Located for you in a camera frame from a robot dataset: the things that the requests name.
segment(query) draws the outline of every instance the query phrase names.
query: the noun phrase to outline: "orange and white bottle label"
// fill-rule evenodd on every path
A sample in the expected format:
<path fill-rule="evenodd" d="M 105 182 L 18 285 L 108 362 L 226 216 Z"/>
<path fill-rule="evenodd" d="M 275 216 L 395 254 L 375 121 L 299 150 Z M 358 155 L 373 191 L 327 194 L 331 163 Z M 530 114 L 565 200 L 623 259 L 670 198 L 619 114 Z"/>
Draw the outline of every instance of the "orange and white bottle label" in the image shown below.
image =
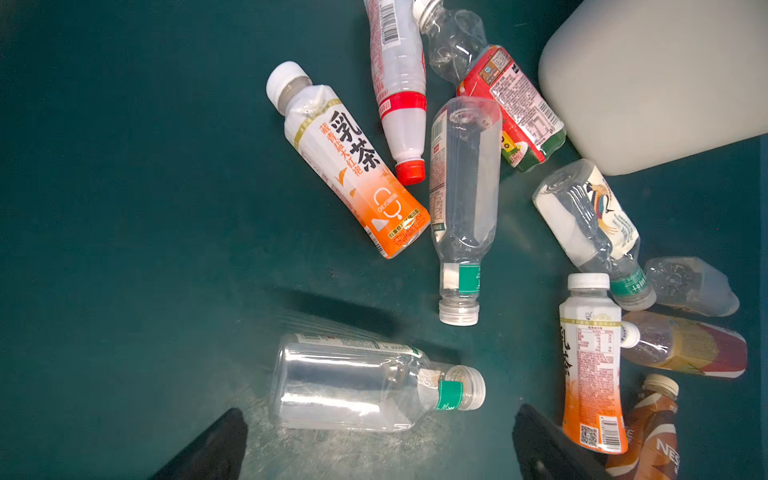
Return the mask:
<path fill-rule="evenodd" d="M 606 314 L 560 318 L 565 369 L 563 431 L 601 453 L 627 451 L 621 415 L 621 319 Z"/>
<path fill-rule="evenodd" d="M 376 248 L 393 258 L 429 225 L 429 213 L 392 175 L 330 87 L 286 138 L 355 215 Z"/>

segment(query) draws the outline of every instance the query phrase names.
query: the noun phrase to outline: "qr code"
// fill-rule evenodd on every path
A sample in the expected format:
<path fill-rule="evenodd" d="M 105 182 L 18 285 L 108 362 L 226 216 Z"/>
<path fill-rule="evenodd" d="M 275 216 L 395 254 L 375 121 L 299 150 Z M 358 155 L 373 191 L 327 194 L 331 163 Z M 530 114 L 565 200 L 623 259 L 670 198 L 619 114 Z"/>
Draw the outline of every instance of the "qr code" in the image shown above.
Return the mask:
<path fill-rule="evenodd" d="M 581 425 L 581 443 L 590 447 L 598 446 L 598 430 L 586 425 Z"/>

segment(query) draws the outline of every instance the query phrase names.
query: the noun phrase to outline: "empty water bottle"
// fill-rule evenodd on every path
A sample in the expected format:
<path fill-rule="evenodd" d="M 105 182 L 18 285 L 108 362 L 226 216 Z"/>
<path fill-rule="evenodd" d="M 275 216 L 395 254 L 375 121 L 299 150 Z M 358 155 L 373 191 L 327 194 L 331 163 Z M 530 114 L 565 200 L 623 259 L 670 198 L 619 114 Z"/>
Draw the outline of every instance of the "empty water bottle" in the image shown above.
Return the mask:
<path fill-rule="evenodd" d="M 662 305 L 704 316 L 729 316 L 739 309 L 728 277 L 701 258 L 652 258 L 645 275 Z"/>
<path fill-rule="evenodd" d="M 291 334 L 277 357 L 272 413 L 290 429 L 399 432 L 432 410 L 475 410 L 477 370 L 396 343 Z"/>
<path fill-rule="evenodd" d="M 549 174 L 533 203 L 579 270 L 608 274 L 621 308 L 645 310 L 656 302 L 637 264 L 640 234 L 592 162 L 582 159 Z"/>
<path fill-rule="evenodd" d="M 478 322 L 480 260 L 496 234 L 502 114 L 494 101 L 452 98 L 432 124 L 429 211 L 440 257 L 440 320 Z"/>

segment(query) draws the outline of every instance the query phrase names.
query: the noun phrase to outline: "green label band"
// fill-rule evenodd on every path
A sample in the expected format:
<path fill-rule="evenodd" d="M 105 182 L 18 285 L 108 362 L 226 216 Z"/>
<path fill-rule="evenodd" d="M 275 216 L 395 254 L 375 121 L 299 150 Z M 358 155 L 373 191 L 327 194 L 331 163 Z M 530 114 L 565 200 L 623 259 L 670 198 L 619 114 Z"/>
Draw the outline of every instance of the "green label band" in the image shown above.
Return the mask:
<path fill-rule="evenodd" d="M 465 265 L 458 266 L 458 292 L 459 293 L 479 293 L 480 292 L 480 266 Z"/>
<path fill-rule="evenodd" d="M 464 398 L 464 384 L 442 380 L 439 385 L 439 393 L 435 410 L 456 410 Z"/>
<path fill-rule="evenodd" d="M 643 269 L 638 267 L 637 270 L 627 278 L 611 282 L 611 293 L 613 293 L 614 296 L 637 295 L 645 290 L 647 285 L 648 280 L 645 278 L 645 273 L 643 273 Z"/>

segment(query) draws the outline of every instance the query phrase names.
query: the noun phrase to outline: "plastic bottle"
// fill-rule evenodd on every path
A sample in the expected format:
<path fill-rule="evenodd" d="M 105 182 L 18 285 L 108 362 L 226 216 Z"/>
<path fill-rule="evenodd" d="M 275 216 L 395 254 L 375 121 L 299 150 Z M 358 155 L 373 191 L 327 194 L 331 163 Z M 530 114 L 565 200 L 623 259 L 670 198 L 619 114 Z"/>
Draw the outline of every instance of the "plastic bottle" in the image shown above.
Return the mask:
<path fill-rule="evenodd" d="M 403 185 L 425 179 L 427 79 L 412 0 L 364 0 L 371 25 L 371 74 L 389 151 Z"/>
<path fill-rule="evenodd" d="M 459 96 L 497 101 L 504 117 L 502 155 L 527 171 L 565 142 L 565 126 L 500 45 L 488 45 L 482 20 L 467 10 L 445 10 L 442 0 L 415 0 L 413 16 L 429 37 L 432 70 Z"/>
<path fill-rule="evenodd" d="M 432 410 L 480 408 L 485 381 L 405 345 L 293 334 L 280 347 L 271 396 L 286 428 L 400 432 Z"/>
<path fill-rule="evenodd" d="M 580 271 L 611 277 L 621 308 L 645 310 L 656 302 L 637 263 L 640 235 L 592 162 L 582 159 L 549 174 L 533 203 Z"/>
<path fill-rule="evenodd" d="M 432 123 L 429 211 L 440 257 L 440 320 L 478 322 L 480 260 L 496 234 L 502 115 L 494 101 L 448 101 Z"/>
<path fill-rule="evenodd" d="M 629 449 L 611 455 L 606 471 L 617 480 L 675 480 L 677 453 L 677 382 L 663 375 L 645 377 L 639 403 L 627 416 Z"/>
<path fill-rule="evenodd" d="M 645 263 L 645 275 L 662 305 L 704 316 L 729 316 L 739 309 L 728 277 L 701 258 L 653 258 Z"/>
<path fill-rule="evenodd" d="M 746 341 L 733 330 L 651 312 L 621 323 L 621 355 L 638 365 L 736 378 L 746 371 Z"/>
<path fill-rule="evenodd" d="M 286 139 L 352 211 L 384 258 L 421 235 L 429 225 L 426 209 L 384 165 L 331 87 L 312 85 L 299 65 L 286 61 L 266 81 L 266 96 L 286 117 Z"/>
<path fill-rule="evenodd" d="M 563 432 L 596 452 L 627 451 L 619 393 L 621 308 L 608 298 L 605 273 L 568 275 L 560 305 L 565 370 Z"/>

